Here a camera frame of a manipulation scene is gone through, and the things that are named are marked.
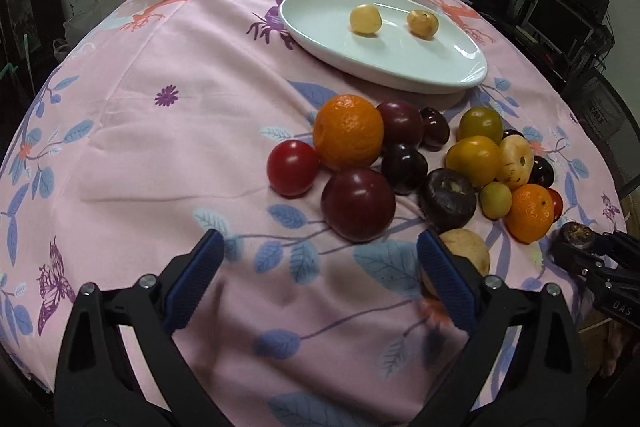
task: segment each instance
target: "floral tablecloth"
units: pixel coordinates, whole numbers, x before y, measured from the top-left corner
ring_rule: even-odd
[[[25,373],[53,387],[83,282],[133,284],[215,227],[226,261],[174,339],[236,425],[412,418],[466,341],[420,299],[415,200],[398,198],[383,238],[355,246],[322,220],[328,172],[297,200],[266,178],[274,145],[311,141],[336,93],[432,105],[453,128],[471,105],[491,106],[554,166],[559,224],[623,229],[603,159],[532,64],[458,0],[418,1],[486,55],[484,84],[462,99],[394,92],[319,62],[284,29],[282,0],[129,0],[87,35],[37,95],[0,170],[0,339]],[[425,154],[442,165],[444,152]],[[490,247],[492,273],[526,289],[558,282],[579,320],[581,291],[548,260],[548,238],[525,247],[479,211],[468,227]],[[495,395],[514,337],[479,404]],[[132,338],[142,387],[162,403]]]

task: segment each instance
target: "purple flower print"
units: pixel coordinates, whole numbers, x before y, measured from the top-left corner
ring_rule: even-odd
[[[289,32],[287,31],[284,24],[282,23],[282,20],[280,19],[280,5],[282,4],[283,0],[274,0],[274,1],[276,2],[276,6],[272,6],[271,8],[269,8],[267,13],[265,13],[264,15],[264,19],[260,17],[257,13],[254,13],[254,15],[258,17],[258,19],[260,19],[261,22],[254,22],[251,26],[249,26],[249,29],[247,30],[246,34],[248,35],[253,30],[254,41],[257,41],[258,32],[262,30],[262,32],[260,33],[260,36],[264,37],[265,42],[269,44],[270,33],[272,31],[278,32],[280,35],[280,38],[284,42],[284,45],[287,47],[287,49],[292,50],[293,42],[294,42],[293,38],[291,37],[291,35],[289,35]]]
[[[616,214],[620,213],[620,209],[611,203],[611,200],[604,192],[602,193],[602,204],[604,204],[602,215],[609,219],[613,223],[613,229],[617,230]]]
[[[71,304],[76,301],[76,293],[65,277],[65,265],[62,263],[62,256],[56,246],[55,237],[53,243],[50,243],[49,256],[51,258],[50,266],[43,264],[40,268],[40,277],[38,277],[40,297],[43,299],[38,316],[38,335],[42,335],[44,325],[58,309],[62,299],[69,299]]]
[[[166,86],[159,93],[156,94],[156,105],[162,107],[169,107],[178,100],[178,93],[180,91],[175,90],[175,86]]]

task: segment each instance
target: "chair backrest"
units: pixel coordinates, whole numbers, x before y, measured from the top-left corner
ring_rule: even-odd
[[[640,185],[640,127],[626,103],[599,71],[571,80],[562,99],[593,141],[625,198]]]

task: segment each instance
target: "white plate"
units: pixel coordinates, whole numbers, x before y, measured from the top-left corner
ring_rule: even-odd
[[[359,4],[375,4],[382,28],[372,37],[350,30]],[[428,10],[440,22],[431,40],[406,25],[411,10]],[[382,86],[443,94],[477,86],[487,71],[482,51],[446,15],[410,0],[285,0],[280,18],[300,46],[323,62]]]

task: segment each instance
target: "orange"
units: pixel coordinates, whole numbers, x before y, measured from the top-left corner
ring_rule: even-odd
[[[504,222],[511,235],[522,243],[542,239],[554,222],[554,202],[549,191],[533,184],[516,188]]]
[[[460,140],[447,152],[447,169],[462,174],[475,188],[495,180],[500,170],[500,148],[486,136]]]
[[[318,157],[334,171],[371,165],[380,156],[384,136],[379,111],[355,94],[339,94],[328,100],[314,123]]]

